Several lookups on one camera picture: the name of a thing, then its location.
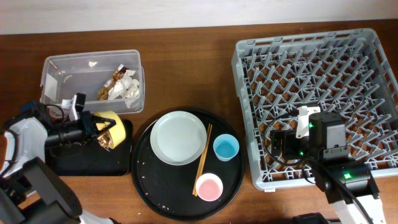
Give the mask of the food scraps and shells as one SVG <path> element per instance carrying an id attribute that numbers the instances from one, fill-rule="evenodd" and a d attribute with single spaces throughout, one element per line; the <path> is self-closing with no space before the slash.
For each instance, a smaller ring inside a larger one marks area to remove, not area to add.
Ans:
<path id="1" fill-rule="evenodd" d="M 98 143 L 102 148 L 109 151 L 111 146 L 113 145 L 113 140 L 109 132 L 106 132 L 97 138 Z"/>

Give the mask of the brown snack wrapper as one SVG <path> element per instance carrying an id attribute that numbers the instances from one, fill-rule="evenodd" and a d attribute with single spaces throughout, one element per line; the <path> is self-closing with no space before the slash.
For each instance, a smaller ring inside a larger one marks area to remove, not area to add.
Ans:
<path id="1" fill-rule="evenodd" d="M 115 86 L 116 82 L 120 80 L 125 72 L 127 67 L 123 64 L 120 64 L 116 71 L 111 75 L 109 80 L 101 87 L 100 91 L 97 94 L 97 100 L 106 100 L 109 96 L 109 91 L 112 87 Z"/>

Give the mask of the yellow bowl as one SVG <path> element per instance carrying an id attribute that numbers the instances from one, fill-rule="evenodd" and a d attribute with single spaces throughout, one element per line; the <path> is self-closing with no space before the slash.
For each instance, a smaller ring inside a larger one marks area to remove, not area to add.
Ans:
<path id="1" fill-rule="evenodd" d="M 124 129 L 124 125 L 123 122 L 121 121 L 121 118 L 113 111 L 102 111 L 99 113 L 95 113 L 95 115 L 103 118 L 114 119 L 116 121 L 116 125 L 113 128 L 111 128 L 109 131 L 107 131 L 110 133 L 113 140 L 113 145 L 111 146 L 110 149 L 115 149 L 116 146 L 121 144 L 126 138 L 126 131 Z"/>

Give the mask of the white napkin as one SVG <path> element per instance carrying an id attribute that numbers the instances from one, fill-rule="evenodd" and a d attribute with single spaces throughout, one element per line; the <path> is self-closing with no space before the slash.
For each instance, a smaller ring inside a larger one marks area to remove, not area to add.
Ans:
<path id="1" fill-rule="evenodd" d="M 123 98 L 126 100 L 126 106 L 130 108 L 140 94 L 140 81 L 136 79 L 137 75 L 138 73 L 135 70 L 126 70 L 124 75 L 108 91 L 108 100 Z"/>

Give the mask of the blue plastic cup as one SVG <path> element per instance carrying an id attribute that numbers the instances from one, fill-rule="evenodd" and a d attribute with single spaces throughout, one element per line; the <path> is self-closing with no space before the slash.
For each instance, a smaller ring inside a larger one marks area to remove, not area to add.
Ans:
<path id="1" fill-rule="evenodd" d="M 216 157 L 223 162 L 230 161 L 239 152 L 238 140 L 230 134 L 221 134 L 213 142 Z"/>

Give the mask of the pink plastic cup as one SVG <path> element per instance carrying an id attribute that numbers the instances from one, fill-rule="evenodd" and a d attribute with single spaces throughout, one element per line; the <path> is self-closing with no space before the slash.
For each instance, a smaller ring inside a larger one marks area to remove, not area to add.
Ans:
<path id="1" fill-rule="evenodd" d="M 199 176 L 195 184 L 195 195 L 206 202 L 218 200 L 223 193 L 223 183 L 221 179 L 212 173 Z"/>

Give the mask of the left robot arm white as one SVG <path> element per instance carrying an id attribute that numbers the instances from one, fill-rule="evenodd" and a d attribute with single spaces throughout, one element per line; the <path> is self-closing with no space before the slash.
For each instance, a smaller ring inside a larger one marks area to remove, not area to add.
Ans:
<path id="1" fill-rule="evenodd" d="M 55 146 L 86 144 L 124 131 L 119 117 L 91 114 L 72 104 L 75 117 L 54 121 L 48 106 L 31 101 L 1 130 L 1 221 L 3 223 L 115 223 L 82 209 L 73 190 L 45 164 Z"/>

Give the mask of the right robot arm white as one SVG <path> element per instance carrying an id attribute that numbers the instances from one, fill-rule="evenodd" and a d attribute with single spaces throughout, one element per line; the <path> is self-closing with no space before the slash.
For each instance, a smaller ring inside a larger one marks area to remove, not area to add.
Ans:
<path id="1" fill-rule="evenodd" d="M 338 113 L 317 112 L 298 130 L 264 131 L 268 155 L 286 167 L 309 166 L 315 185 L 325 193 L 340 223 L 385 223 L 381 198 L 369 167 L 350 157 L 345 122 Z"/>

